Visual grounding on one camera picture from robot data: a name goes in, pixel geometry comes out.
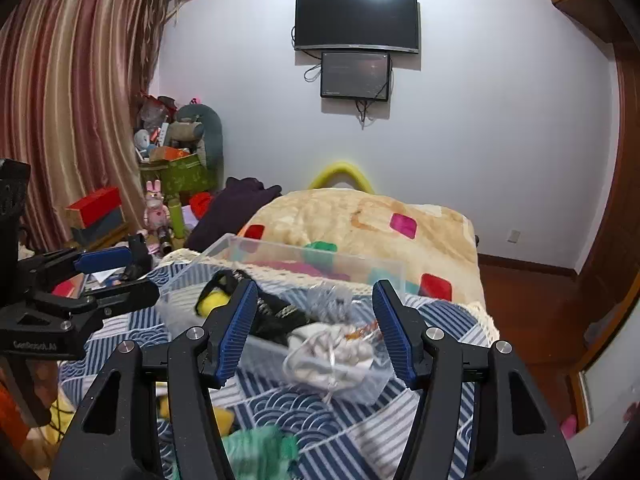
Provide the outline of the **blue white patterned bedspread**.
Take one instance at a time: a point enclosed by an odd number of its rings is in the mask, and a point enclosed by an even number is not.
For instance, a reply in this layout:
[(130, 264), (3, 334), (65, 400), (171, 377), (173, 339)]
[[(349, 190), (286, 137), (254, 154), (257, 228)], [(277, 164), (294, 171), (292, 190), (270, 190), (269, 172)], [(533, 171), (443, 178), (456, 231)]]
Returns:
[[(406, 304), (420, 312), (428, 326), (442, 328), (464, 344), (489, 347), (499, 338), (492, 318), (479, 306), (459, 306), (407, 294)], [(61, 388), (78, 406), (100, 368), (117, 344), (132, 339), (140, 346), (163, 344), (171, 334), (156, 306), (123, 314), (105, 322), (86, 343), (86, 356), (63, 362)], [(259, 396), (245, 396), (234, 377), (221, 390), (210, 390), (215, 408), (228, 408), (239, 430), (277, 426), (296, 437), (296, 479), (393, 479), (416, 414), (419, 395), (407, 389), (393, 390), (375, 404), (356, 404), (298, 387), (277, 388)], [(457, 441), (448, 479), (462, 479), (468, 466), (474, 418), (472, 382), (462, 386)]]

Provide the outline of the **beige patchwork plush blanket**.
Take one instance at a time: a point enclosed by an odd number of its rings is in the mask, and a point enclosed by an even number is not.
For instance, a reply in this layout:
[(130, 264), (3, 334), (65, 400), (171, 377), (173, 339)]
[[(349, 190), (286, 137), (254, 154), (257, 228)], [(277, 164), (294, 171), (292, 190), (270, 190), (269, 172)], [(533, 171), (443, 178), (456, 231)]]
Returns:
[(240, 234), (394, 260), (404, 265), (410, 294), (486, 307), (472, 222), (444, 206), (408, 205), (349, 188), (315, 188), (262, 206)]

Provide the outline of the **red box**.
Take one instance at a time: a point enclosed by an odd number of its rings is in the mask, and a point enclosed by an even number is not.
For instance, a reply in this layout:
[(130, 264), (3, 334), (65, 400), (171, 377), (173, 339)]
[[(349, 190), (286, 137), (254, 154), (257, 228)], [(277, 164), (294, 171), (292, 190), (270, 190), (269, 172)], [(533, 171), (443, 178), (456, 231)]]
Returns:
[(87, 229), (122, 204), (119, 188), (99, 188), (65, 208), (65, 218), (70, 228)]

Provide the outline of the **black patterned headband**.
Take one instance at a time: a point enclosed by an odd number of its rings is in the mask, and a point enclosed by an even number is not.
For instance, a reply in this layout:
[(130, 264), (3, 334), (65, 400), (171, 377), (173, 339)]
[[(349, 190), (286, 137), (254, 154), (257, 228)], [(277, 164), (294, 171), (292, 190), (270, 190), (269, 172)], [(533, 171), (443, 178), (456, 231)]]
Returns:
[[(220, 270), (204, 287), (218, 286), (231, 298), (240, 281), (246, 278), (250, 278), (250, 276), (241, 270)], [(257, 312), (250, 329), (252, 336), (287, 347), (288, 337), (292, 335), (294, 330), (312, 323), (317, 323), (317, 321), (308, 318), (303, 310), (295, 307), (294, 304), (258, 289)]]

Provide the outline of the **small wall monitor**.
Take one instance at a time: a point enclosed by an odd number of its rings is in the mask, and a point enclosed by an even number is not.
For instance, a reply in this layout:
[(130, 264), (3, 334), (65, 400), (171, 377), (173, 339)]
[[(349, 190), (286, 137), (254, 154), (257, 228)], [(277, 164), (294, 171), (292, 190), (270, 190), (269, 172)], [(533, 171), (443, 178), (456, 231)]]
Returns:
[(321, 55), (320, 96), (386, 102), (392, 59), (386, 52), (330, 51)]

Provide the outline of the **striped brown curtain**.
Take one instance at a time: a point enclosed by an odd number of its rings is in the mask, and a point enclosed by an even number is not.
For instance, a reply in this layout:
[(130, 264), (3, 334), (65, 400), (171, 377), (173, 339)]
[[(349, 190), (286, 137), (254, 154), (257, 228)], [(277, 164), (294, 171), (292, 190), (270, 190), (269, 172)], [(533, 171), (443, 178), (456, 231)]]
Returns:
[(1, 29), (1, 155), (32, 167), (25, 222), (42, 249), (70, 239), (65, 209), (118, 188), (142, 221), (134, 130), (169, 0), (21, 0)]

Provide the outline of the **white cloth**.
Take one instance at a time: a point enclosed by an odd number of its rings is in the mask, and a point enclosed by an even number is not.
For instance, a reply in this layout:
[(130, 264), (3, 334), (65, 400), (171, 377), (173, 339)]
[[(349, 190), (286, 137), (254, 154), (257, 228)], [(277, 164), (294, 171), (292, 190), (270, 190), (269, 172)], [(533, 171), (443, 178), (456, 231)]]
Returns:
[(282, 370), (287, 378), (335, 392), (361, 384), (376, 361), (378, 323), (311, 323), (288, 335)]

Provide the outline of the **large wall television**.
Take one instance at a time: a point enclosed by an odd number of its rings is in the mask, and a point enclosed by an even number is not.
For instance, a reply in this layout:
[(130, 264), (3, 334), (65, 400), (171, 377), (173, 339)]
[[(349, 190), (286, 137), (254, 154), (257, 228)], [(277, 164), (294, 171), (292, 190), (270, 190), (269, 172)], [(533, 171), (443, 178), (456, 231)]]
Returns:
[(417, 54), (418, 0), (296, 0), (294, 48)]

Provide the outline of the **pink bunny plush toy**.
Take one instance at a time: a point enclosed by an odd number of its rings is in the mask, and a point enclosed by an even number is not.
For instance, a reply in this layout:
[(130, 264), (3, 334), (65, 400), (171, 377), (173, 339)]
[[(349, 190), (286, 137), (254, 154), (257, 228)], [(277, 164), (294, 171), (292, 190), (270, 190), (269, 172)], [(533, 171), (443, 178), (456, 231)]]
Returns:
[(162, 182), (160, 179), (146, 182), (145, 210), (143, 222), (145, 229), (159, 240), (169, 235), (169, 209), (164, 203)]

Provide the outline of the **grey green plush dinosaur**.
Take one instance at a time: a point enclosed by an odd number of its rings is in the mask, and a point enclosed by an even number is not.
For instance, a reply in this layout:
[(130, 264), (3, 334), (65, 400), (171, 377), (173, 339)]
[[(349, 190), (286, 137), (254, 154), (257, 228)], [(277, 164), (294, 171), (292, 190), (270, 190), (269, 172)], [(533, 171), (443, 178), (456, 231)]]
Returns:
[(224, 160), (221, 119), (204, 104), (180, 107), (168, 126), (165, 144), (172, 148), (187, 148), (198, 155), (202, 166), (216, 170)]

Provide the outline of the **green mesh cloth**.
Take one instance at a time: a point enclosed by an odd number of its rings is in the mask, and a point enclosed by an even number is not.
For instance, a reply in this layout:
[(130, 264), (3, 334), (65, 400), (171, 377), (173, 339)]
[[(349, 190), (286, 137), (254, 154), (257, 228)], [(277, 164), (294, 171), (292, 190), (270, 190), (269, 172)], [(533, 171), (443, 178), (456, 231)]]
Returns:
[(235, 479), (292, 479), (296, 437), (277, 426), (239, 430), (222, 438)]

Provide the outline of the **red plush item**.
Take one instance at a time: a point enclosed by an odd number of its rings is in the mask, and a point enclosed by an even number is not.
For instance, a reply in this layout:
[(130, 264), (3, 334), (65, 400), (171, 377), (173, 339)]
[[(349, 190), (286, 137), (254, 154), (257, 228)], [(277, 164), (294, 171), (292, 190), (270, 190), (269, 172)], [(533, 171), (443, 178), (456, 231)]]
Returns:
[(189, 205), (194, 217), (201, 220), (201, 218), (204, 217), (204, 214), (208, 211), (209, 205), (213, 199), (213, 194), (209, 192), (199, 192), (194, 194), (189, 200)]

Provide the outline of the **clear plastic storage bin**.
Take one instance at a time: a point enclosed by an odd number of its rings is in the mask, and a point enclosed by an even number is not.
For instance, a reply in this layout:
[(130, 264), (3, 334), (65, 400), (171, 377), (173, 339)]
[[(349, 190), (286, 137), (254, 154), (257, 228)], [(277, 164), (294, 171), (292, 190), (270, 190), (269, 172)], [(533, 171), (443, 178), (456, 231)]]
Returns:
[[(300, 310), (311, 286), (321, 282), (346, 286), (354, 294), (349, 325), (356, 326), (375, 322), (371, 300), (373, 283), (387, 280), (399, 295), (405, 292), (404, 269), (395, 261), (225, 235), (201, 254), (173, 252), (151, 273), (160, 290), (156, 308), (171, 336), (203, 322), (204, 318), (194, 312), (194, 307), (203, 287), (220, 270), (244, 271), (259, 289)], [(345, 390), (329, 392), (287, 378), (282, 370), (287, 354), (288, 347), (249, 336), (234, 378), (245, 396), (298, 387), (320, 396), (372, 405), (402, 386), (395, 378), (382, 335), (375, 345), (376, 361), (367, 377), (356, 387)]]

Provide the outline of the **green cardboard box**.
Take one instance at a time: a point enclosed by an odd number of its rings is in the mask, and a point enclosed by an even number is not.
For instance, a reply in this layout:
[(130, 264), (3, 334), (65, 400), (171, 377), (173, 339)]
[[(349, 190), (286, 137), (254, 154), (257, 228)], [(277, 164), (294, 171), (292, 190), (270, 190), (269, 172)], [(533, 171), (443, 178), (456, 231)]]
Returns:
[(148, 181), (160, 180), (165, 196), (210, 191), (217, 184), (216, 174), (203, 166), (195, 154), (174, 160), (142, 162), (139, 169), (142, 186)]

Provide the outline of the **dark purple garment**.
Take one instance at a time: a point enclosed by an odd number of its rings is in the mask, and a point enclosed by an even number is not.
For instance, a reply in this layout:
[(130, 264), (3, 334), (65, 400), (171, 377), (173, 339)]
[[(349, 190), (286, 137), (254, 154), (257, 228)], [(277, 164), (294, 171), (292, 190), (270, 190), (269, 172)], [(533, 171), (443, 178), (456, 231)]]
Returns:
[(228, 177), (224, 188), (213, 197), (183, 247), (204, 252), (224, 234), (239, 234), (262, 206), (281, 194), (282, 188), (277, 184), (266, 188), (255, 178)]

